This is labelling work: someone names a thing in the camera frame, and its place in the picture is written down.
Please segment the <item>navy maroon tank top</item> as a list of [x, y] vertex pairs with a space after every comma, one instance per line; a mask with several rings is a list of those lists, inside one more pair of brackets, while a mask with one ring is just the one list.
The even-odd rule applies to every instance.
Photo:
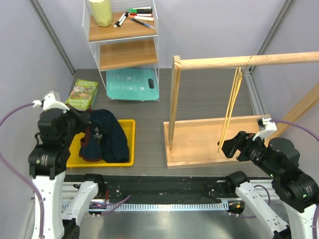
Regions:
[[91, 124], [80, 140], [79, 156], [87, 162], [127, 163], [128, 140], [116, 117], [109, 110], [89, 110]]

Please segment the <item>yellow clothes hanger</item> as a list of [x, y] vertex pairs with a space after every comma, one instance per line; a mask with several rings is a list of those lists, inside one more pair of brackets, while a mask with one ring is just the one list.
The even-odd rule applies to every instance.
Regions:
[[225, 138], [227, 135], [227, 131], [229, 128], [229, 124], [230, 124], [230, 120], [232, 117], [232, 113], [233, 113], [233, 109], [235, 106], [235, 102], [241, 87], [241, 83], [242, 83], [242, 79], [243, 79], [243, 75], [244, 73], [246, 73], [248, 66], [251, 62], [252, 59], [252, 55], [250, 56], [246, 67], [244, 69], [244, 71], [242, 71], [242, 67], [237, 67], [235, 69], [235, 74], [234, 74], [234, 78], [233, 78], [233, 83], [232, 83], [232, 88], [231, 88], [231, 92], [230, 92], [230, 97], [229, 97], [229, 102], [228, 102], [228, 106], [227, 106], [227, 110], [226, 110], [226, 115], [224, 118], [224, 123], [223, 123], [223, 127], [222, 127], [222, 132], [221, 132], [221, 136], [220, 136], [220, 141], [219, 141], [219, 145], [218, 145], [218, 150], [217, 152], [219, 153], [222, 149], [222, 146], [225, 142]]

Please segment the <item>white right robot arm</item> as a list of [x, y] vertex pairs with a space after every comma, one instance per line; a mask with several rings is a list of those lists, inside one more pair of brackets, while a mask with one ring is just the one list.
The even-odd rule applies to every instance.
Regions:
[[238, 161], [252, 161], [272, 179], [272, 188], [282, 201], [289, 221], [282, 220], [256, 192], [243, 171], [226, 176], [225, 191], [238, 196], [254, 213], [271, 239], [317, 239], [319, 237], [319, 186], [299, 168], [300, 153], [285, 138], [268, 145], [254, 134], [240, 131], [223, 143], [227, 158], [239, 151]]

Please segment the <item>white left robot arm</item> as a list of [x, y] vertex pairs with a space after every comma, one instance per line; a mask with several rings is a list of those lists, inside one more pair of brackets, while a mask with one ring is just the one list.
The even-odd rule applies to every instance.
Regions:
[[75, 109], [49, 109], [39, 118], [37, 143], [28, 157], [29, 173], [35, 186], [34, 239], [77, 239], [80, 223], [90, 202], [106, 193], [103, 176], [86, 174], [68, 205], [62, 209], [62, 186], [69, 147], [73, 138], [90, 124], [90, 114]]

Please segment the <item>green paperback book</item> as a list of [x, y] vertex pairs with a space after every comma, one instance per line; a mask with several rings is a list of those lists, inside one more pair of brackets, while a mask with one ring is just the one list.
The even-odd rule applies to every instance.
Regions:
[[92, 107], [98, 89], [98, 82], [78, 79], [65, 104], [78, 111], [86, 111]]

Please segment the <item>teal cutting board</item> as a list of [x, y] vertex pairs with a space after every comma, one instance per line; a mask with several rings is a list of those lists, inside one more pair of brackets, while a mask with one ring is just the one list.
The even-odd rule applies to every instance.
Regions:
[[156, 101], [160, 98], [155, 71], [121, 68], [106, 72], [107, 96], [113, 100]]

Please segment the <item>black white marker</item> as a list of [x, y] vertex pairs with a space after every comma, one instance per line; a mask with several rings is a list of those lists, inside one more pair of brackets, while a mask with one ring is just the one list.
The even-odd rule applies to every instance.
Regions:
[[122, 15], [122, 18], [121, 20], [119, 21], [119, 24], [118, 24], [118, 27], [121, 27], [122, 24], [124, 23], [125, 19], [129, 16], [129, 12], [125, 12], [123, 15]]
[[117, 21], [114, 23], [114, 25], [113, 25], [114, 28], [117, 28], [117, 27], [118, 27], [118, 24], [119, 24], [119, 21], [121, 20], [121, 18], [122, 18], [122, 16], [119, 18], [119, 20], [117, 20]]

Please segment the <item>pale yellow cup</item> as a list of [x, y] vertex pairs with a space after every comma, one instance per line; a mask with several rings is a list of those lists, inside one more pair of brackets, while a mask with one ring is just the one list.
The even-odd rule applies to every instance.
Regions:
[[90, 0], [89, 4], [99, 26], [107, 27], [112, 23], [113, 13], [110, 0]]

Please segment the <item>blue pen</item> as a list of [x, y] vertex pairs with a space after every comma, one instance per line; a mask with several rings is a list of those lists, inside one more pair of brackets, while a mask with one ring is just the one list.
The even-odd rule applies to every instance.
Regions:
[[137, 20], [137, 19], [134, 19], [134, 18], [132, 18], [132, 17], [130, 17], [129, 19], [132, 20], [133, 22], [138, 23], [138, 24], [140, 24], [140, 25], [143, 25], [143, 26], [145, 26], [145, 27], [147, 27], [147, 28], [156, 30], [156, 27], [155, 27], [155, 26], [152, 26], [152, 25], [150, 25], [150, 24], [141, 22], [141, 21], [139, 21], [139, 20]]

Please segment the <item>red capped marker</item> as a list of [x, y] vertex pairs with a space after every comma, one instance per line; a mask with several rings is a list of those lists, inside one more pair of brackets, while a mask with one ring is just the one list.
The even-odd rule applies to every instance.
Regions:
[[151, 13], [129, 13], [129, 16], [153, 17]]

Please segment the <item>green capped marker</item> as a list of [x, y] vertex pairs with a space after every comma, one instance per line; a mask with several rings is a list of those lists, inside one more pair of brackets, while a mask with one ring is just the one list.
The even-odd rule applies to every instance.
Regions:
[[129, 13], [136, 14], [151, 14], [153, 12], [152, 8], [131, 8], [127, 9]]

